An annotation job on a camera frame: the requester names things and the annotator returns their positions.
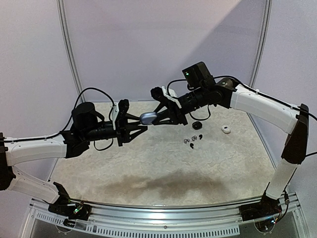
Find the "purple round charging case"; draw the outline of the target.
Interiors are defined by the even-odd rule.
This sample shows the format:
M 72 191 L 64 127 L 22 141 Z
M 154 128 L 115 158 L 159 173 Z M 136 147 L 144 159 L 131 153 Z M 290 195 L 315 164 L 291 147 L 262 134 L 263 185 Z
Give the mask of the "purple round charging case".
M 146 112 L 140 115 L 139 121 L 142 125 L 151 125 L 157 118 L 157 112 Z

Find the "white earbud charging case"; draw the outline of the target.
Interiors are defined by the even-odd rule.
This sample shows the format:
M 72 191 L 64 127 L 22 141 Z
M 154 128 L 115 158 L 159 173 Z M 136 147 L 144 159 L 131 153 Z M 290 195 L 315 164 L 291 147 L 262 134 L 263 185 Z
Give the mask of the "white earbud charging case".
M 223 125 L 223 126 L 221 127 L 221 130 L 222 130 L 222 132 L 225 133 L 225 134 L 230 134 L 230 133 L 231 133 L 230 127 L 228 127 L 228 126 L 226 126 L 226 125 Z

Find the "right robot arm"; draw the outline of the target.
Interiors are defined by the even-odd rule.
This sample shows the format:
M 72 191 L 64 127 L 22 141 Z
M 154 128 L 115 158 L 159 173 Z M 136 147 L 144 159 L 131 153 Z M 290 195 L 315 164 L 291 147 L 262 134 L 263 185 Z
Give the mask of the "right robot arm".
M 287 187 L 297 167 L 304 161 L 309 136 L 309 109 L 306 105 L 291 105 L 263 94 L 233 76 L 222 76 L 216 82 L 204 62 L 194 64 L 183 71 L 191 91 L 183 96 L 168 87 L 151 90 L 153 99 L 159 101 L 155 109 L 157 117 L 153 125 L 187 124 L 186 115 L 206 105 L 222 106 L 257 116 L 277 126 L 287 139 L 281 162 L 256 206 L 260 216 L 267 216 L 275 209 L 275 201 Z

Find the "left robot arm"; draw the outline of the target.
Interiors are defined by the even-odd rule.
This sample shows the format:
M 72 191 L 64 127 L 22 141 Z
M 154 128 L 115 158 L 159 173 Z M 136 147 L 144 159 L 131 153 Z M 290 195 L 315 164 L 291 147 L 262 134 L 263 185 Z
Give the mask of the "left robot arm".
M 128 114 L 129 101 L 114 105 L 112 120 L 106 121 L 92 102 L 79 104 L 71 112 L 73 124 L 57 136 L 14 139 L 0 138 L 0 188 L 39 198 L 63 215 L 70 215 L 73 203 L 62 185 L 52 184 L 21 172 L 15 165 L 48 158 L 74 158 L 89 149 L 90 142 L 116 139 L 119 146 L 131 142 L 148 128 Z

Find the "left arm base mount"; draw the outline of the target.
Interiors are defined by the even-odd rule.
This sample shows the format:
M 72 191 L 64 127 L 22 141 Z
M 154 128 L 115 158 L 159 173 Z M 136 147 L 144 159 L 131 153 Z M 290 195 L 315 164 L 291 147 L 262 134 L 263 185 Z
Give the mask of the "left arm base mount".
M 92 206 L 85 204 L 83 201 L 72 202 L 69 194 L 61 184 L 53 182 L 53 185 L 56 186 L 59 197 L 54 203 L 49 205 L 48 211 L 65 216 L 69 220 L 88 221 Z

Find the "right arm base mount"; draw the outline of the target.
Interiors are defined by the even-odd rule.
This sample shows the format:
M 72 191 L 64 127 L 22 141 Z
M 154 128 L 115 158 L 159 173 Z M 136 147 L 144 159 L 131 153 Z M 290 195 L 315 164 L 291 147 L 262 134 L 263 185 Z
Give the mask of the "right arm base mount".
M 289 208 L 289 196 L 285 190 L 283 195 L 286 204 L 285 210 L 282 209 L 279 198 L 270 198 L 267 196 L 266 191 L 264 191 L 260 202 L 239 206 L 239 214 L 242 217 L 242 220 L 255 220 L 278 214 L 277 218 L 273 220 L 273 223 L 280 221 L 287 214 Z

